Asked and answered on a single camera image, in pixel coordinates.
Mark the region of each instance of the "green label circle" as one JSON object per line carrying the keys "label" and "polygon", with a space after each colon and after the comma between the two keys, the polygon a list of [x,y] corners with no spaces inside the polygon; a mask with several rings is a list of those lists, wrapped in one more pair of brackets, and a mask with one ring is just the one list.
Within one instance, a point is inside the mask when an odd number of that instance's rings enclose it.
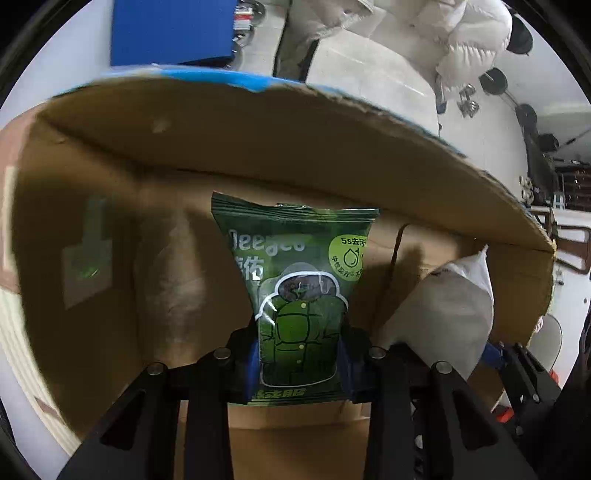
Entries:
{"label": "green label circle", "polygon": [[343,280],[359,280],[363,271],[363,250],[367,239],[361,235],[339,235],[330,243],[330,266]]}

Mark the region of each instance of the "cardboard flap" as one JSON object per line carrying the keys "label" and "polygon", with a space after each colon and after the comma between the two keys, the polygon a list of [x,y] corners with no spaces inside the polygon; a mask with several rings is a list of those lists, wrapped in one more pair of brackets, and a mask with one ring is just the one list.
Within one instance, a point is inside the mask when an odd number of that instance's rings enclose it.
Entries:
{"label": "cardboard flap", "polygon": [[130,77],[55,98],[42,116],[145,165],[319,190],[487,242],[552,251],[516,198],[452,147],[391,113],[305,85],[253,93]]}

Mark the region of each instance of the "white puffer jacket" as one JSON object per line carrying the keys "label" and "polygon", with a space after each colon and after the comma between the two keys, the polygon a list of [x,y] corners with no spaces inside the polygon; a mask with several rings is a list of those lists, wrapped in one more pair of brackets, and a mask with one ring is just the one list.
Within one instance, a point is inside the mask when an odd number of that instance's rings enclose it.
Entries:
{"label": "white puffer jacket", "polygon": [[512,18],[500,0],[429,0],[415,26],[447,46],[436,70],[443,85],[455,90],[492,68],[509,44]]}
{"label": "white puffer jacket", "polygon": [[293,0],[279,75],[297,78],[310,43],[342,29],[368,37],[416,65],[447,91],[478,81],[511,36],[501,0]]}

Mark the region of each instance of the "green packet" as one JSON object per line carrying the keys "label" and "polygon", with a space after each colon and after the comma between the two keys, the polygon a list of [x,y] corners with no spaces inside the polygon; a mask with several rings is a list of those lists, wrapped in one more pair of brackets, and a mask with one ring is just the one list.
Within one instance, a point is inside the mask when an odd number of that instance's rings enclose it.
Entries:
{"label": "green packet", "polygon": [[248,290],[260,375],[251,404],[343,398],[337,343],[378,209],[263,206],[214,192],[212,214]]}

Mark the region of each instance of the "screw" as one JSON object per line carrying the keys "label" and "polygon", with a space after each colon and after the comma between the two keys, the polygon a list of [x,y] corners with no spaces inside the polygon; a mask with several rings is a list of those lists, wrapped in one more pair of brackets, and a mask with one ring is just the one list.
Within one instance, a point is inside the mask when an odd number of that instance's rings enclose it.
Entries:
{"label": "screw", "polygon": [[501,357],[501,360],[505,359],[505,344],[501,341],[499,341],[499,356]]}
{"label": "screw", "polygon": [[386,356],[386,350],[380,346],[373,346],[369,349],[369,356],[374,360],[381,360]]}
{"label": "screw", "polygon": [[435,368],[437,369],[437,371],[443,375],[447,375],[452,373],[452,366],[447,363],[447,362],[437,362],[435,364]]}
{"label": "screw", "polygon": [[148,368],[146,368],[148,375],[160,375],[164,372],[164,364],[160,362],[154,362],[153,364],[149,364]]}
{"label": "screw", "polygon": [[232,351],[224,346],[216,348],[213,351],[213,357],[216,360],[228,360],[232,356]]}

